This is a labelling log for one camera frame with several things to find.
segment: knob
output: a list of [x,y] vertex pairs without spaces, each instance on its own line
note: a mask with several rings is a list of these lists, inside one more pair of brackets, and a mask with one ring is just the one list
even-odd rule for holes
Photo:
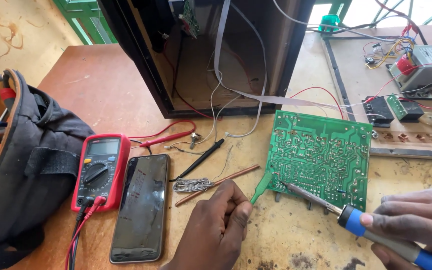
[[106,164],[96,163],[89,167],[83,182],[87,185],[97,183],[99,182],[99,180],[101,180],[101,182],[104,182],[108,178],[108,175],[108,167],[106,166]]

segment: circuit board inside cabinet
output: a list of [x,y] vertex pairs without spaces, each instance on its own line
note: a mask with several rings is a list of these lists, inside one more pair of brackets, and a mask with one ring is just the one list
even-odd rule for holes
[[340,208],[364,212],[372,130],[367,123],[277,110],[267,188],[292,194],[280,181],[294,183]]

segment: wall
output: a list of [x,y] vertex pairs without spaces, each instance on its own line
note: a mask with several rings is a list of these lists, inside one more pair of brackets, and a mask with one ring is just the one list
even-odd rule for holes
[[38,86],[70,45],[82,42],[53,0],[0,0],[0,73],[17,69]]

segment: copper rod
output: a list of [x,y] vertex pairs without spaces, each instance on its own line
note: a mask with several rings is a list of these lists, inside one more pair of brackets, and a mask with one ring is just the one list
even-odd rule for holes
[[[225,177],[225,178],[223,178],[223,179],[215,182],[214,183],[214,187],[219,186],[223,181],[225,181],[227,179],[232,179],[232,178],[236,178],[236,177],[241,176],[241,175],[245,175],[245,174],[247,174],[247,173],[249,173],[249,172],[251,172],[251,171],[253,171],[255,169],[258,169],[258,168],[259,168],[259,165],[253,165],[253,166],[251,166],[249,168],[246,168],[246,169],[243,169],[243,170],[238,171],[236,173],[233,173],[232,175],[229,175],[229,176],[227,176],[227,177]],[[204,192],[203,190],[196,191],[193,194],[190,194],[190,195],[184,197],[183,199],[179,200],[177,203],[174,204],[174,206],[178,207],[178,206],[182,205],[183,203],[185,203],[185,202],[187,202],[187,201],[189,201],[189,200],[191,200],[191,199],[193,199],[193,198],[201,195],[203,192]]]

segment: workbench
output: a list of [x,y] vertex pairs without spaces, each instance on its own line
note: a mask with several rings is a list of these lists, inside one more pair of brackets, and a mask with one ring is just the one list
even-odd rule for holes
[[[424,25],[421,30],[431,44],[432,25]],[[364,31],[378,35],[379,30]],[[400,27],[394,28],[395,35],[400,32]],[[287,94],[291,96],[312,86],[324,87],[333,94],[336,93],[321,37],[316,33],[308,33],[304,38]],[[38,88],[51,95],[61,107],[81,117],[96,133],[143,136],[154,134],[172,122],[162,117],[135,64],[118,44],[69,46]],[[322,103],[334,102],[327,93],[318,90],[306,91],[298,97]],[[283,110],[324,115],[317,107],[283,106]],[[325,110],[328,117],[338,118],[339,112],[336,110]],[[219,175],[228,150],[233,146],[221,178],[253,164],[261,165],[261,169],[235,179],[246,196],[251,198],[264,172],[273,117],[261,116],[255,131],[246,137],[228,138],[220,150],[187,177],[212,179]],[[213,125],[213,121],[206,118],[194,121],[196,131],[204,136]],[[255,116],[224,117],[217,123],[218,139],[222,138],[226,131],[244,134],[254,123]],[[189,129],[187,124],[177,124],[165,134]],[[205,149],[212,143],[212,140],[209,140],[195,149]],[[165,149],[161,144],[154,145],[151,149],[153,153],[169,154],[170,179],[179,175],[198,158],[177,150]],[[135,148],[130,156],[147,154],[147,149]],[[381,156],[370,158],[367,211],[378,207],[380,198],[384,195],[424,188],[432,188],[432,160]],[[117,211],[111,211],[94,214],[84,226],[77,250],[76,269],[155,270],[168,262],[176,251],[197,200],[208,199],[215,189],[180,207],[174,207],[175,202],[187,194],[176,194],[170,186],[167,190],[169,203],[166,210],[165,248],[160,261],[128,265],[112,265],[109,262],[117,217]],[[70,202],[71,200],[67,199],[47,221],[44,243],[33,254],[12,267],[12,270],[64,268],[64,256],[76,217],[76,213],[70,209]],[[308,210],[302,199],[287,195],[282,195],[280,202],[275,202],[275,193],[266,191],[254,206],[248,224],[248,236],[242,244],[241,255],[234,269],[383,269],[370,246],[369,241],[363,238],[356,240],[355,236],[339,227],[335,216],[325,215],[322,208],[314,206],[312,210]]]

